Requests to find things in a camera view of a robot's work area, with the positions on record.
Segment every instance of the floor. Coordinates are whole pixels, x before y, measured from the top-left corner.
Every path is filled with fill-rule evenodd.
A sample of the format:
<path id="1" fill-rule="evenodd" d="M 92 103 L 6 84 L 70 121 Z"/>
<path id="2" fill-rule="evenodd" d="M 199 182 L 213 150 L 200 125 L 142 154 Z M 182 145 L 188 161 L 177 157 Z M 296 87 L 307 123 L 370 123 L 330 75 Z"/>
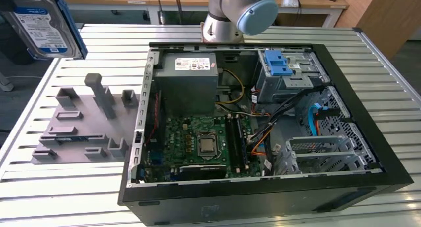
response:
<path id="1" fill-rule="evenodd" d="M 105 23 L 105 24 L 148 24 L 141 11 L 118 11 L 117 15 L 110 11 L 72 11 L 74 22 Z M 187 12 L 184 22 L 197 24 L 204 20 L 205 14 Z M 177 15 L 166 13 L 166 24 L 177 24 Z M 392 65 L 407 79 L 418 93 L 421 93 L 421 41 L 407 41 L 391 59 Z M 13 65 L 0 53 L 0 69 L 5 77 L 34 76 L 42 77 L 50 61 L 35 61 L 34 63 L 17 66 Z M 39 78 L 17 77 L 9 78 L 14 84 L 11 92 L 0 90 L 0 130 L 10 130 L 18 119 L 19 113 L 27 103 L 35 89 Z M 0 146 L 6 139 L 6 133 L 0 132 Z"/>

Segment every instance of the motherboard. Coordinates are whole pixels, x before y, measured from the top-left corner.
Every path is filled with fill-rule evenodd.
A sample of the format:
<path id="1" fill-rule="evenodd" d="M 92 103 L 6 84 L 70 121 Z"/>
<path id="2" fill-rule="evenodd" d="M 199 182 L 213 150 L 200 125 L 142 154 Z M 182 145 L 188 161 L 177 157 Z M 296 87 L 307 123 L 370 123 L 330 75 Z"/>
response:
<path id="1" fill-rule="evenodd" d="M 149 176 L 157 182 L 259 176 L 259 160 L 249 161 L 245 148 L 251 133 L 247 116 L 166 118 L 164 149 L 149 152 Z"/>

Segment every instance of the blue drive bay latch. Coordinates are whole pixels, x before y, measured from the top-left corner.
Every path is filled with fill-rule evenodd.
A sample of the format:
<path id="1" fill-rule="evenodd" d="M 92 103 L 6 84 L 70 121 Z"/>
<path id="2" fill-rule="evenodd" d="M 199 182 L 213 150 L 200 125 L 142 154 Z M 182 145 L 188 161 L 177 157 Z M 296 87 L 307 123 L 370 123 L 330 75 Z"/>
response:
<path id="1" fill-rule="evenodd" d="M 264 59 L 271 76 L 291 76 L 293 74 L 288 68 L 288 59 L 279 50 L 264 50 Z"/>

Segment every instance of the table leg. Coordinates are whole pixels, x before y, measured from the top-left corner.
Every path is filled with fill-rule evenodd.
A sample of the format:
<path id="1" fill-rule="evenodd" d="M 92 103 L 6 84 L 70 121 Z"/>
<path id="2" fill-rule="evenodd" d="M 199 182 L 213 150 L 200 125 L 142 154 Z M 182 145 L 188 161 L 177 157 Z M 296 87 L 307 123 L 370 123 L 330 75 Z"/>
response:
<path id="1" fill-rule="evenodd" d="M 157 6 L 146 6 L 146 11 L 149 13 L 150 24 L 158 25 L 158 7 Z"/>
<path id="2" fill-rule="evenodd" d="M 326 20 L 323 22 L 323 28 L 332 28 L 336 24 L 336 20 L 339 19 L 342 13 L 342 9 L 331 9 L 330 14 L 326 17 Z"/>
<path id="3" fill-rule="evenodd" d="M 0 72 L 0 88 L 2 89 L 2 91 L 9 92 L 13 90 L 13 87 L 13 84 Z"/>

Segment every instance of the blue hard drive label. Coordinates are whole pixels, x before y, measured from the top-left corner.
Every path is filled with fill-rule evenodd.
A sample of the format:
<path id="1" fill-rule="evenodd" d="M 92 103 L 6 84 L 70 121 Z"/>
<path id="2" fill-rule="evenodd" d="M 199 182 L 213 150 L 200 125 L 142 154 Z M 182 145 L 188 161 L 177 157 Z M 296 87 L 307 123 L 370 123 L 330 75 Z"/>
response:
<path id="1" fill-rule="evenodd" d="M 49 23 L 50 15 L 46 9 L 17 7 L 14 16 L 38 49 L 48 53 L 62 53 L 66 51 L 60 32 Z"/>

